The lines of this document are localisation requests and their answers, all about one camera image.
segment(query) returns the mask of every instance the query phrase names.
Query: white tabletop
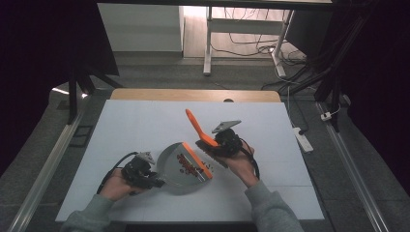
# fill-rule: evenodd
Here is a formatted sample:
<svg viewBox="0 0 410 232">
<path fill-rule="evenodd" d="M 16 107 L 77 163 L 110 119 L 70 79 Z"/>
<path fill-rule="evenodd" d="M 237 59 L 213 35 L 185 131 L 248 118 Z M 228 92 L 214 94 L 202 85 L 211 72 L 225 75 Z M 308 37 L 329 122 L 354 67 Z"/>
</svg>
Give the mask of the white tabletop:
<svg viewBox="0 0 410 232">
<path fill-rule="evenodd" d="M 56 220 L 84 209 L 105 173 L 124 155 L 151 151 L 156 160 L 167 146 L 186 141 L 211 165 L 214 178 L 194 188 L 165 185 L 126 197 L 115 203 L 110 218 L 127 223 L 251 221 L 246 187 L 195 146 L 198 136 L 186 108 L 210 135 L 221 121 L 242 120 L 233 130 L 255 148 L 261 180 L 268 189 L 277 190 L 298 219 L 323 218 L 283 103 L 111 100 L 103 108 Z"/>
</svg>

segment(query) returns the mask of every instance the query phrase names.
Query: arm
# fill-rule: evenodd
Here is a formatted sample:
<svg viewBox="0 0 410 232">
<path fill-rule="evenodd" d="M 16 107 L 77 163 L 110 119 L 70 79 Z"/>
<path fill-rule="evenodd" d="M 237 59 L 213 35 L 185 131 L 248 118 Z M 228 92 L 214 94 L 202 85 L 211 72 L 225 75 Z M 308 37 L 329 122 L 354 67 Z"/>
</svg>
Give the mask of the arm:
<svg viewBox="0 0 410 232">
<path fill-rule="evenodd" d="M 117 168 L 105 183 L 100 194 L 95 194 L 83 211 L 72 212 L 61 227 L 61 231 L 104 231 L 111 222 L 108 212 L 115 201 L 130 192 L 142 192 L 143 190 L 127 185 L 121 169 Z"/>
<path fill-rule="evenodd" d="M 254 150 L 247 145 L 245 149 L 253 154 Z M 219 158 L 248 187 L 245 191 L 252 207 L 252 219 L 258 232 L 291 231 L 302 232 L 301 224 L 290 207 L 282 200 L 277 191 L 270 192 L 262 181 L 254 175 L 253 166 L 248 157 L 239 152 L 232 158 Z"/>
</svg>

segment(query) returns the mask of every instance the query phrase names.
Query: orange part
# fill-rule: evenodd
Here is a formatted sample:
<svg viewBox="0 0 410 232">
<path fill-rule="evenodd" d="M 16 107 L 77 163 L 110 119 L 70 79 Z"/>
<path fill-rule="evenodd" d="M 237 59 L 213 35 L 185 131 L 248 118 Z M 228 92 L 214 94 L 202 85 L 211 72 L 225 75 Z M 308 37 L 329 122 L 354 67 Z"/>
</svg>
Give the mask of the orange part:
<svg viewBox="0 0 410 232">
<path fill-rule="evenodd" d="M 219 144 L 217 143 L 217 141 L 212 139 L 212 137 L 210 137 L 208 134 L 204 133 L 202 131 L 201 127 L 199 127 L 199 124 L 196 121 L 195 117 L 193 116 L 192 112 L 190 112 L 189 109 L 186 109 L 185 112 L 187 113 L 187 116 L 190 119 L 190 122 L 192 123 L 193 127 L 195 128 L 196 132 L 198 133 L 199 138 L 202 141 L 204 141 L 206 144 L 210 145 L 210 146 L 218 147 Z"/>
<path fill-rule="evenodd" d="M 184 148 L 190 153 L 190 156 L 193 157 L 193 160 L 195 160 L 195 162 L 199 165 L 200 168 L 202 168 L 202 170 L 204 170 L 205 175 L 209 178 L 212 179 L 212 174 L 211 172 L 208 170 L 208 168 L 202 163 L 202 160 L 196 155 L 196 153 L 193 151 L 193 149 L 190 147 L 190 145 L 188 145 L 188 143 L 183 142 L 182 145 L 184 146 Z"/>
</svg>

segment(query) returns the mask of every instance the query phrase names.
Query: aluminum rail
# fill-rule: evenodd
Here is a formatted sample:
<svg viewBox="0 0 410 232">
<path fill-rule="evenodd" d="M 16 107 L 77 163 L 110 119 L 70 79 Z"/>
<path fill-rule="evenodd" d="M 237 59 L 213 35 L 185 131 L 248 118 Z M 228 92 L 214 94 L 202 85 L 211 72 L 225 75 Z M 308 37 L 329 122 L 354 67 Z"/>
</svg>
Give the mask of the aluminum rail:
<svg viewBox="0 0 410 232">
<path fill-rule="evenodd" d="M 73 119 L 71 125 L 66 125 L 60 134 L 57 142 L 55 143 L 50 155 L 48 156 L 45 164 L 40 171 L 39 176 L 28 192 L 26 198 L 21 204 L 12 224 L 10 225 L 8 232 L 25 231 L 31 218 L 33 217 L 36 209 L 42 200 L 45 190 L 48 187 L 51 178 L 53 177 L 61 158 L 63 157 L 76 128 L 84 114 L 84 107 L 87 105 L 91 97 L 86 97 L 81 101 L 81 107 L 78 110 L 77 116 Z"/>
<path fill-rule="evenodd" d="M 324 110 L 319 102 L 316 103 L 316 106 L 320 114 L 324 113 Z M 364 204 L 367 216 L 370 219 L 371 224 L 373 225 L 374 231 L 376 232 L 389 232 L 389 227 L 386 221 L 383 218 L 382 213 L 380 212 L 376 201 L 374 200 L 370 190 L 367 188 L 365 181 L 362 178 L 362 175 L 356 166 L 356 163 L 352 159 L 349 150 L 346 147 L 346 144 L 343 141 L 341 135 L 335 131 L 334 127 L 326 122 L 326 128 L 332 141 L 334 142 L 337 152 L 340 155 L 341 161 L 343 162 L 344 168 L 346 169 L 347 174 L 349 175 L 356 192 L 359 195 L 362 203 Z"/>
</svg>

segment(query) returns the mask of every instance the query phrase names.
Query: person's left hand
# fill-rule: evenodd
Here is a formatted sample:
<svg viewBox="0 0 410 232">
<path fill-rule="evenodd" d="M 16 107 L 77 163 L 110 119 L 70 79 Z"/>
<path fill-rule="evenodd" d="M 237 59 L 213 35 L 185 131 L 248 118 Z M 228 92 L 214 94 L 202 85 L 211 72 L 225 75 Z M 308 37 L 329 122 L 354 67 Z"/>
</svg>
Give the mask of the person's left hand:
<svg viewBox="0 0 410 232">
<path fill-rule="evenodd" d="M 116 168 L 111 177 L 105 182 L 99 195 L 117 201 L 133 191 L 140 193 L 144 190 L 146 189 L 128 185 L 121 173 L 121 168 Z"/>
</svg>

